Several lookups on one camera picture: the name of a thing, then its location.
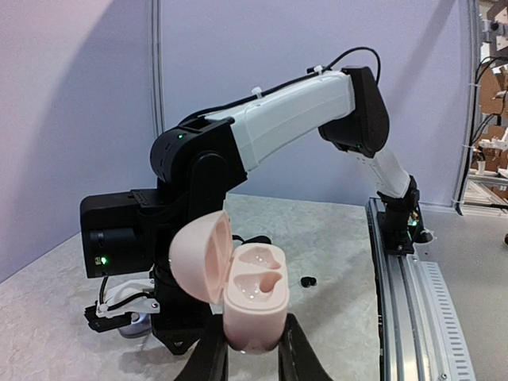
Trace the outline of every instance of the marble-textured table surface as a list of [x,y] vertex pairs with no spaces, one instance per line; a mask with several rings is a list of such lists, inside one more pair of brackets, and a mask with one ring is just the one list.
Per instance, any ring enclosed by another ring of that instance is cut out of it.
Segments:
[[[293,312],[335,380],[378,380],[374,267],[363,207],[231,194],[233,232],[268,235],[287,256]],[[302,276],[317,278],[303,288]],[[144,275],[123,275],[108,285]],[[152,335],[90,330],[83,310],[100,279],[87,279],[80,236],[0,284],[0,380],[173,380],[190,353],[172,356]],[[277,380],[276,351],[230,353],[229,379]]]

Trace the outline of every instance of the pink earbud case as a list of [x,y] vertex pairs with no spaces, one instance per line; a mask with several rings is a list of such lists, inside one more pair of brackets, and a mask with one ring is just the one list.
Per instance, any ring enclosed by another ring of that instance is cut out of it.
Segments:
[[284,252],[271,244],[244,244],[233,251],[224,210],[184,226],[169,249],[171,271],[189,295],[203,302],[224,299],[229,345],[246,352],[272,350],[286,324],[289,287]]

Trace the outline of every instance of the metal track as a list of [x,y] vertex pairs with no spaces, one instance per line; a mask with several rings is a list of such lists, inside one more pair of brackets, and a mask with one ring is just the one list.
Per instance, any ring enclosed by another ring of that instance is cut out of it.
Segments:
[[435,263],[386,256],[375,216],[366,206],[383,324],[383,381],[475,381],[464,335],[445,281]]

